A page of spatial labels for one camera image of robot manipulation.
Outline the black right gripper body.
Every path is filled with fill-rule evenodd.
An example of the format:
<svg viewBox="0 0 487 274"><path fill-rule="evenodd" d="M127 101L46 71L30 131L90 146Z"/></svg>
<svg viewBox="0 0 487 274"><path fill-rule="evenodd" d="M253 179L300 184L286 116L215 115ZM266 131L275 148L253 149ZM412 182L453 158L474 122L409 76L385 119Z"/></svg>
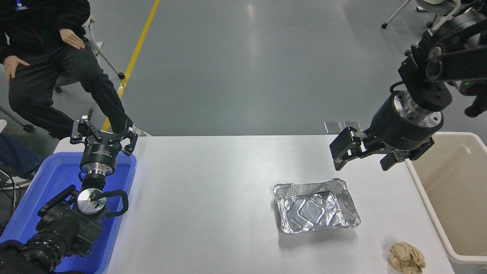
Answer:
<svg viewBox="0 0 487 274"><path fill-rule="evenodd" d="M441 112L426 110L409 93L392 93L366 132L394 149L411 151L427 142L443 123Z"/></svg>

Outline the person's right hand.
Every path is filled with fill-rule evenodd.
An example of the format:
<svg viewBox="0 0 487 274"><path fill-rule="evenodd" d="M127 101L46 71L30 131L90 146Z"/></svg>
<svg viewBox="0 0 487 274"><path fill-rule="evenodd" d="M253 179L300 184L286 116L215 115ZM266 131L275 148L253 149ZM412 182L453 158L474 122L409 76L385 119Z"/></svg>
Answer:
<svg viewBox="0 0 487 274"><path fill-rule="evenodd" d="M3 60L3 66L5 68L6 73L6 81L9 84L11 79L15 78L17 68L19 65L22 66L29 66L30 64L26 61L20 59L17 56L9 56Z"/></svg>

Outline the person's left hand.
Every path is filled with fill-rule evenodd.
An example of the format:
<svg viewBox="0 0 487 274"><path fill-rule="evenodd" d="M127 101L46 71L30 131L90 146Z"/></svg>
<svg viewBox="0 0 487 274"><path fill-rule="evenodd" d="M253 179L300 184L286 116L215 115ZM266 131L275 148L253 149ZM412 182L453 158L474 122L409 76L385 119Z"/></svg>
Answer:
<svg viewBox="0 0 487 274"><path fill-rule="evenodd" d="M59 33L61 40L67 45L75 49L84 49L86 47L84 41L79 36L77 36L73 30L60 29Z"/></svg>

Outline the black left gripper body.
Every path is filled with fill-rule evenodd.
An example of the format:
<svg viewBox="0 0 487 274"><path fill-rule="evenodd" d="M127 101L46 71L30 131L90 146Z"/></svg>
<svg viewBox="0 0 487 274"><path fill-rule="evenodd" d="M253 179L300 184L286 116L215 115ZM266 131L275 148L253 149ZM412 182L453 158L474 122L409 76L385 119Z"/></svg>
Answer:
<svg viewBox="0 0 487 274"><path fill-rule="evenodd" d="M120 142L109 144L108 142L98 142L93 138L86 138L84 146L80 162L81 170L91 170L96 166L96 163L108 167L108 170L115 170L118 153L122 149Z"/></svg>

